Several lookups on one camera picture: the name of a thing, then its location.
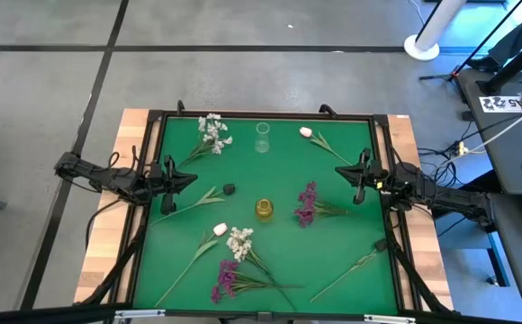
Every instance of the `clear glass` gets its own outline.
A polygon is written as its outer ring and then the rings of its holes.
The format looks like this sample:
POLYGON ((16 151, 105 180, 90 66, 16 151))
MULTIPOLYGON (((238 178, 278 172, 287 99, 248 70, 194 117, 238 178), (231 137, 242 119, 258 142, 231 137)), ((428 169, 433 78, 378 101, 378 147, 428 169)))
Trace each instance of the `clear glass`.
POLYGON ((257 137, 255 139, 255 151, 266 153, 269 150, 269 124, 260 122, 257 127, 257 137))

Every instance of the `green mat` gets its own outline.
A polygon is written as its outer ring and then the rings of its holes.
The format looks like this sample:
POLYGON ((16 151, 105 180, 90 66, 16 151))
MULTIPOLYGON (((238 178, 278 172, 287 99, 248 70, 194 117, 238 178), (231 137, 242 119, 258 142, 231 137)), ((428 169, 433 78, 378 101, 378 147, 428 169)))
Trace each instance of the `green mat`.
MULTIPOLYGON (((300 284, 303 288, 285 292, 299 313, 394 315, 390 260, 382 252, 366 266, 355 270, 316 301, 310 298, 333 282, 360 257, 368 254, 375 241, 384 238, 378 193, 369 190, 361 205, 353 205, 355 188, 334 171, 343 162, 299 134, 301 126, 320 131, 343 158, 355 162, 359 153, 372 147, 366 122, 269 120, 270 149, 255 151, 259 121, 224 119, 226 134, 233 143, 222 154, 208 155, 183 166, 180 171, 199 178, 180 195, 177 208, 195 203, 214 185, 233 183, 236 192, 226 202, 199 206, 179 213, 148 228, 140 264, 133 306, 154 308, 155 303, 183 272, 194 256, 202 234, 222 222, 231 227, 255 230, 253 247, 280 284, 300 284), (315 220, 307 229, 299 226, 293 210, 305 185, 317 182, 320 198, 354 211, 358 216, 338 216, 315 220), (271 222, 260 223, 255 202, 267 198, 274 204, 271 222)), ((166 122, 162 157, 171 155, 177 164, 190 153, 197 138, 195 118, 172 118, 166 122)), ((162 217, 160 197, 153 200, 149 223, 162 217)), ((232 259, 226 246, 229 233, 219 244, 198 259, 177 287, 160 304, 160 309, 183 311, 271 311, 293 312, 275 289, 243 292, 236 298, 224 296, 211 302, 219 263, 232 259)), ((239 270, 265 278, 251 264, 239 270)))

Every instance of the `white cable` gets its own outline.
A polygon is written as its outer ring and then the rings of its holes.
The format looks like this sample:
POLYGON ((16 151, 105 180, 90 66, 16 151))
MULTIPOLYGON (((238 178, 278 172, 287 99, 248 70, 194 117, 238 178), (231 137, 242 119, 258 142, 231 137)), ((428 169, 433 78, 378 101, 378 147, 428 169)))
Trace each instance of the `white cable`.
POLYGON ((421 14, 421 8, 419 8, 419 5, 417 4, 417 2, 415 2, 415 0, 408 0, 410 4, 412 5, 415 5, 415 7, 417 8, 417 16, 419 17, 419 19, 421 20, 421 24, 425 24, 425 20, 423 19, 423 15, 421 14))
POLYGON ((517 119, 516 121, 513 121, 513 123, 511 123, 509 126, 507 126, 504 130, 500 131, 499 133, 497 133, 497 135, 493 136, 492 138, 490 139, 487 139, 483 144, 481 144, 480 146, 476 147, 476 148, 473 148, 473 149, 470 149, 469 152, 467 152, 467 154, 463 154, 463 155, 460 155, 460 156, 457 156, 457 157, 453 157, 453 158, 449 158, 447 161, 443 162, 441 165, 439 165, 439 167, 437 169, 435 169, 435 171, 433 171, 433 173, 436 173, 442 166, 448 164, 449 162, 453 162, 455 160, 457 160, 458 158, 462 158, 464 156, 467 156, 469 154, 473 154, 473 153, 478 153, 478 149, 484 147, 485 145, 493 142, 494 140, 496 140, 499 136, 505 134, 507 131, 509 131, 510 129, 512 129, 515 125, 519 124, 520 122, 522 122, 522 116, 519 117, 519 119, 517 119))

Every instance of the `purple flower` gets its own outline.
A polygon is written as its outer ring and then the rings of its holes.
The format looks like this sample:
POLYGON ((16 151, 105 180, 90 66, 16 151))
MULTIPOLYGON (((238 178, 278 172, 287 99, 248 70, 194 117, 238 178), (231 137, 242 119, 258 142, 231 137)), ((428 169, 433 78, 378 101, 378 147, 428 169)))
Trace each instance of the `purple flower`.
POLYGON ((214 303, 218 303, 221 300, 221 288, 218 284, 213 286, 213 290, 211 291, 211 301, 214 303))
POLYGON ((303 207, 294 211, 295 215, 299 216, 299 225, 302 228, 313 223, 315 219, 315 200, 317 199, 317 183, 310 182, 305 186, 305 191, 299 194, 299 201, 303 202, 303 207))
POLYGON ((315 189, 317 188, 317 183, 315 181, 311 181, 309 182, 305 188, 307 189, 307 191, 315 191, 315 189))
POLYGON ((295 215, 299 216, 299 225, 301 225, 302 228, 305 228, 307 225, 313 223, 313 220, 315 219, 313 211, 297 209, 294 213, 295 215))
POLYGON ((237 270, 238 266, 239 262, 229 260, 221 261, 219 266, 219 276, 217 277, 217 283, 218 285, 222 286, 225 289, 225 292, 231 297, 235 297, 235 292, 233 292, 231 286, 237 279, 234 271, 237 270))

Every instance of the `black table frame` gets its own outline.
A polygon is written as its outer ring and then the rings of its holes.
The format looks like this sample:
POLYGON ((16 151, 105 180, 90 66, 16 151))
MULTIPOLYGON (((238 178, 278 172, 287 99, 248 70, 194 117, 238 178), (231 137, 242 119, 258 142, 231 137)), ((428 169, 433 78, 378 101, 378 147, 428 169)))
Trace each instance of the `black table frame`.
MULTIPOLYGON (((169 117, 200 117, 204 116, 208 113, 217 113, 220 114, 224 118, 240 118, 240 119, 270 119, 270 120, 321 120, 321 121, 352 121, 352 122, 367 122, 370 135, 371 142, 373 148, 373 158, 380 159, 381 151, 379 148, 379 142, 377 138, 377 129, 376 126, 382 127, 382 133, 384 137, 384 149, 386 155, 388 157, 388 162, 390 165, 390 169, 394 168, 394 158, 392 154, 392 142, 391 142, 391 133, 389 131, 389 123, 387 115, 372 115, 372 114, 337 114, 334 112, 329 106, 323 104, 319 108, 319 113, 298 113, 298 112, 209 112, 209 111, 187 111, 183 106, 183 103, 179 102, 177 104, 176 111, 160 111, 160 110, 151 110, 148 114, 147 125, 145 129, 145 134, 143 137, 143 141, 141 144, 140 151, 140 162, 138 163, 138 168, 136 172, 141 174, 143 172, 143 166, 147 163, 147 152, 149 150, 149 142, 151 140, 151 131, 153 130, 154 124, 158 122, 159 128, 157 132, 157 141, 155 144, 155 150, 153 153, 152 162, 159 163, 162 151, 163 138, 165 136, 165 129, 167 126, 167 119, 169 117)), ((385 227, 385 235, 388 235, 387 230, 392 230, 391 217, 389 215, 389 206, 385 205, 384 200, 381 199, 382 203, 382 214, 383 214, 383 224, 385 227)), ((141 244, 139 245, 138 251, 133 255, 131 274, 129 278, 129 284, 126 292, 125 302, 128 304, 133 303, 133 298, 135 296, 136 285, 139 279, 139 270, 140 270, 140 261, 143 252, 143 242, 145 240, 145 234, 147 231, 147 225, 149 220, 149 206, 143 207, 143 211, 141 214, 141 219, 139 221, 139 230, 140 237, 139 240, 141 244)), ((131 240, 133 225, 135 221, 135 207, 129 206, 125 218, 125 227, 123 230, 123 234, 121 236, 121 243, 119 247, 118 259, 121 258, 125 250, 127 249, 129 242, 131 240)), ((398 213, 399 219, 399 229, 401 235, 401 244, 403 247, 403 251, 408 256, 409 261, 413 264, 412 251, 410 246, 410 237, 407 229, 407 222, 405 220, 404 212, 398 213)), ((391 266, 391 279, 393 280, 394 287, 394 297, 397 305, 398 311, 404 310, 404 300, 401 289, 401 279, 399 273, 399 262, 395 255, 388 250, 389 258, 390 258, 390 266, 391 266)), ((109 292, 109 303, 117 302, 117 292, 119 291, 119 287, 121 284, 121 278, 115 280, 112 288, 109 292)), ((413 285, 413 282, 409 282, 411 297, 413 300, 413 307, 416 311, 422 310, 422 303, 419 296, 419 292, 413 285)), ((363 320, 363 314, 318 314, 318 313, 259 313, 259 312, 251 312, 251 311, 195 311, 195 310, 167 310, 167 314, 174 316, 204 316, 204 317, 216 317, 216 318, 226 318, 226 317, 239 317, 239 318, 251 318, 258 319, 259 316, 268 317, 270 319, 287 319, 287 320, 303 320, 309 318, 319 318, 321 320, 363 320)))

